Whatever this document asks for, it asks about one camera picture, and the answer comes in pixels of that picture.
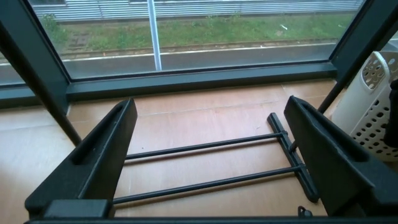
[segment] laundry basket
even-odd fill
[[[398,161],[398,149],[383,141],[390,116],[390,83],[398,78],[397,71],[398,52],[373,52],[331,117],[339,128],[382,161]]]

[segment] white pole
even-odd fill
[[[149,12],[149,22],[150,22],[150,34],[152,34],[152,45],[154,48],[155,67],[157,71],[161,71],[162,61],[160,60],[159,37],[157,36],[154,0],[148,0],[148,12]]]

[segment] corrugated metal wall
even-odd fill
[[[223,14],[274,14],[355,11],[364,0],[214,0],[156,1],[157,17],[210,16]],[[147,3],[129,0],[65,0],[62,6],[35,6],[38,16],[54,14],[58,21],[142,19]]]

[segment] beige floor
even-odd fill
[[[283,116],[288,96],[303,98],[317,107],[333,85],[333,81],[325,80],[139,97],[139,117],[129,153],[270,133],[266,118],[271,112],[277,113],[290,132]],[[120,100],[76,103],[68,117],[86,136]],[[72,149],[72,143],[43,108],[0,111],[0,217],[5,223],[27,220],[24,199]],[[141,159],[125,165],[115,196],[287,166],[275,141]],[[296,215],[299,205],[316,215],[325,214],[321,203],[315,205],[305,198],[294,175],[283,177],[130,203],[118,207],[116,215]]]

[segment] grass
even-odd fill
[[[230,17],[208,16],[194,21],[159,21],[157,28],[161,47],[322,39],[341,37],[352,17],[352,14],[267,17],[241,17],[235,14]],[[148,22],[60,25],[53,17],[48,16],[42,23],[50,39],[61,52],[66,51],[70,35],[79,33],[90,34],[83,51],[152,47]]]

